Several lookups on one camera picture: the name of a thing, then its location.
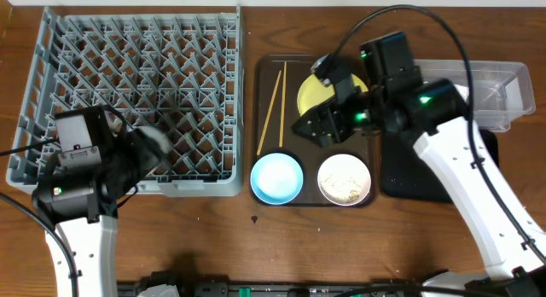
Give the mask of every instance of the yellow bowl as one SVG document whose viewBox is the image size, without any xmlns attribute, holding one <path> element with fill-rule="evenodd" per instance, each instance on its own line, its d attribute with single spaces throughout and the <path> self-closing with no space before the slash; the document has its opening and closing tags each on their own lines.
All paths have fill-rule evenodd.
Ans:
<svg viewBox="0 0 546 297">
<path fill-rule="evenodd" d="M 360 87 L 362 92 L 368 92 L 368 87 L 355 74 L 352 75 L 352 81 Z M 334 87 L 332 85 L 325 87 L 315 74 L 311 74 L 298 91 L 298 111 L 299 115 L 305 114 L 310 108 L 328 100 L 334 96 Z"/>
</svg>

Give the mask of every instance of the wooden chopstick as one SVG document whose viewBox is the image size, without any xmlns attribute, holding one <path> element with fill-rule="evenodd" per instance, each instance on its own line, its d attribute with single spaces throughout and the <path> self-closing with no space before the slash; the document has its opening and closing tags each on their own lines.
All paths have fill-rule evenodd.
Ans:
<svg viewBox="0 0 546 297">
<path fill-rule="evenodd" d="M 281 134 L 279 135 L 279 147 L 282 147 L 282 134 L 284 133 L 284 100 L 287 94 L 287 62 L 284 61 L 284 73 L 282 74 L 282 104 L 281 104 Z"/>
<path fill-rule="evenodd" d="M 267 116 L 265 117 L 264 129 L 262 130 L 262 136 L 259 139 L 258 152 L 256 152 L 256 155 L 259 155 L 260 152 L 262 152 L 262 145 L 264 144 L 265 132 L 267 131 L 267 125 L 270 123 L 271 110 L 273 109 L 273 104 L 275 103 L 276 89 L 279 86 L 279 79 L 281 79 L 281 73 L 282 71 L 279 71 L 279 75 L 277 75 L 276 77 L 275 88 L 273 89 L 273 96 L 271 97 L 270 107 L 267 110 Z"/>
</svg>

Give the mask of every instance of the wooden table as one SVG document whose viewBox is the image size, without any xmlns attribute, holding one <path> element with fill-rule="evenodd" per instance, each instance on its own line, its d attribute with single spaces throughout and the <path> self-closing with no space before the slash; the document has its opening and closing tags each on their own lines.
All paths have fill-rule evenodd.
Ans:
<svg viewBox="0 0 546 297">
<path fill-rule="evenodd" d="M 68 14 L 192 13 L 232 8 L 55 8 Z M 268 54 L 324 54 L 374 8 L 244 8 L 247 25 L 245 120 L 253 128 L 254 68 Z M 459 34 L 473 60 L 522 61 L 531 72 L 537 111 L 498 134 L 504 176 L 527 210 L 546 225 L 546 9 L 434 9 Z M 11 147 L 42 8 L 17 7 L 0 48 L 0 150 Z M 398 11 L 374 20 L 346 46 L 404 29 L 416 58 L 458 59 L 428 18 Z M 137 280 L 171 269 L 189 280 L 366 282 L 423 277 L 449 268 L 482 271 L 473 238 L 450 205 L 380 196 L 365 209 L 271 208 L 248 191 L 251 137 L 245 135 L 245 186 L 232 198 L 132 199 L 119 213 L 116 272 Z M 0 177 L 6 161 L 0 159 Z M 0 190 L 31 205 L 0 181 Z M 256 224 L 251 216 L 258 216 Z M 51 296 L 55 275 L 44 232 L 0 204 L 0 295 Z"/>
</svg>

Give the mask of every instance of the blue bowl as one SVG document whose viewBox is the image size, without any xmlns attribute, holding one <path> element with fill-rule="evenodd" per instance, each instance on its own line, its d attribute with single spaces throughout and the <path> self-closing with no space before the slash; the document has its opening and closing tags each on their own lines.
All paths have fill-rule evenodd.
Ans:
<svg viewBox="0 0 546 297">
<path fill-rule="evenodd" d="M 263 202 L 281 205 L 290 202 L 304 185 L 304 173 L 298 162 L 282 153 L 259 159 L 250 173 L 250 187 Z"/>
</svg>

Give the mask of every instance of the gray dish rack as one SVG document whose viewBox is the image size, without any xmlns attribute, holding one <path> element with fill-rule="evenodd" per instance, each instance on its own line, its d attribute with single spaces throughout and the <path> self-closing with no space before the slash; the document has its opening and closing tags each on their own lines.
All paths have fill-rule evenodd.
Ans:
<svg viewBox="0 0 546 297">
<path fill-rule="evenodd" d="M 55 113 L 110 104 L 169 138 L 139 194 L 231 196 L 242 187 L 241 9 L 201 15 L 69 15 L 45 8 L 13 148 L 55 138 Z M 51 143 L 9 157 L 8 184 L 31 193 Z"/>
</svg>

